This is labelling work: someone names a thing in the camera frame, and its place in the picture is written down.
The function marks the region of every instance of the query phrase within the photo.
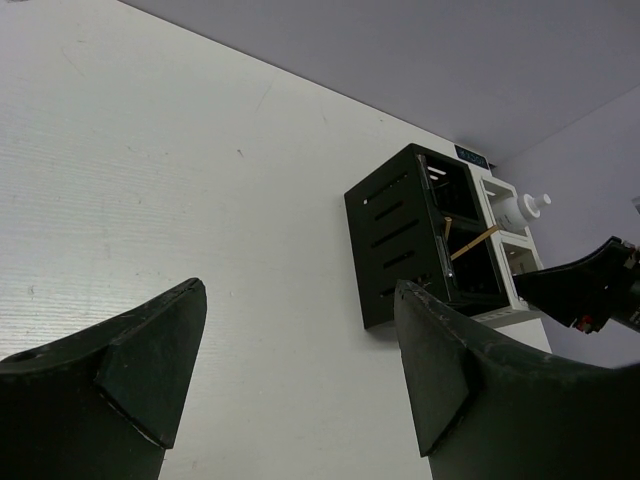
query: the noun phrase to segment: white wall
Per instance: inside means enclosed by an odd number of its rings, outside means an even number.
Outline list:
[[[111,0],[0,2],[0,65],[0,356],[199,276],[162,480],[429,478],[342,194],[436,137]]]
[[[546,266],[576,260],[611,235],[640,243],[640,87],[501,165],[497,175],[553,204],[531,230]],[[553,352],[602,366],[640,361],[640,335],[609,322],[584,335],[544,322]]]

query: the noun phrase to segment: wooden stick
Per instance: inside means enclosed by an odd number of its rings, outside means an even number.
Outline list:
[[[453,255],[451,255],[451,260],[455,260],[456,258],[458,258],[461,255],[464,255],[465,253],[467,253],[469,250],[471,250],[473,247],[475,247],[476,245],[478,245],[480,242],[482,242],[483,240],[489,238],[491,235],[493,235],[495,232],[497,232],[498,230],[500,230],[500,227],[498,227],[498,225],[494,225],[493,227],[491,227],[490,229],[488,229],[487,231],[485,231],[484,233],[481,233],[480,235],[478,235],[475,240],[472,240],[471,242],[469,242],[467,245],[465,245],[464,247],[462,247],[460,250],[458,250],[456,253],[454,253]]]
[[[451,232],[451,224],[453,223],[453,218],[444,217],[444,241],[449,240],[449,232]]]

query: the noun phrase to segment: slot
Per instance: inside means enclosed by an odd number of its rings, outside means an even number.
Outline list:
[[[511,275],[538,271],[533,251],[509,243],[503,243],[502,246],[507,254],[507,263],[509,264]]]
[[[478,220],[473,200],[473,183],[466,168],[433,156],[424,156],[425,174],[429,178],[433,198],[440,211]]]
[[[399,202],[394,203],[393,205],[391,205],[389,208],[385,208],[383,211],[381,211],[378,215],[376,215],[374,217],[374,220],[380,220],[381,218],[386,217],[387,215],[389,215],[391,212],[393,212],[394,210],[399,209],[402,205],[404,205],[404,202],[402,200],[400,200]]]
[[[418,275],[417,277],[414,277],[411,279],[411,281],[413,283],[415,283],[416,285],[419,285],[421,287],[425,287],[424,285],[424,281],[427,279],[427,274],[426,273],[422,273],[420,275]],[[393,292],[396,291],[396,287],[391,287],[391,288],[387,288],[386,290],[383,290],[380,292],[380,298],[384,298],[384,297],[388,297],[389,295],[393,295]]]
[[[497,184],[495,183],[494,179],[483,179],[482,185],[484,187],[484,192],[487,195],[487,200],[489,200],[489,207],[491,208],[491,214],[493,215],[494,219],[496,217],[496,205],[509,198],[517,197],[517,194],[515,190],[513,190],[513,187],[509,188],[509,186]],[[524,229],[510,233],[522,236],[527,235],[527,232]]]
[[[458,251],[475,240],[480,233],[482,232],[452,227],[449,236],[449,251]],[[491,241],[486,239],[453,261],[454,281],[460,291],[488,295],[500,293],[490,248],[492,248]]]
[[[393,232],[386,234],[384,237],[379,238],[378,240],[376,240],[375,242],[373,242],[371,244],[371,248],[376,248],[379,247],[380,245],[382,245],[383,243],[388,242],[389,240],[391,240],[392,238],[397,237],[398,235],[406,232],[407,230],[410,230],[411,228],[415,227],[418,224],[418,219],[415,219],[405,225],[403,225],[400,228],[395,229]]]
[[[391,187],[393,187],[396,183],[401,182],[402,180],[404,180],[405,178],[407,178],[407,172],[402,172],[400,175],[398,175],[397,177],[393,177],[393,179],[391,179],[391,181],[389,183],[387,183],[384,187],[379,188],[378,190],[376,190],[375,192],[373,192],[371,195],[369,195],[367,198],[364,199],[364,201],[362,202],[364,205],[367,205],[369,202],[371,202],[371,200],[373,200],[376,197],[379,197],[380,195],[382,195],[384,192],[386,192],[387,190],[389,190]]]
[[[393,267],[394,265],[406,260],[407,258],[411,258],[416,254],[416,252],[414,252],[413,250],[410,250],[408,252],[403,253],[402,255],[398,255],[395,258],[392,258],[391,260],[384,262],[382,264],[382,268],[383,269],[387,269],[389,267]]]

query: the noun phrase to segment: black metal box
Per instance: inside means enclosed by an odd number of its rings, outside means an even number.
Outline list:
[[[400,279],[470,316],[509,304],[490,239],[450,258],[487,229],[463,162],[411,144],[344,197],[365,328],[393,320]]]

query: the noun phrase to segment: white bottle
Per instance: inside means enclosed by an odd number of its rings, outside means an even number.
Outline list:
[[[525,193],[517,198],[506,198],[494,205],[493,215],[502,230],[521,233],[530,222],[540,218],[540,209],[550,204],[551,199],[546,193],[536,198]]]

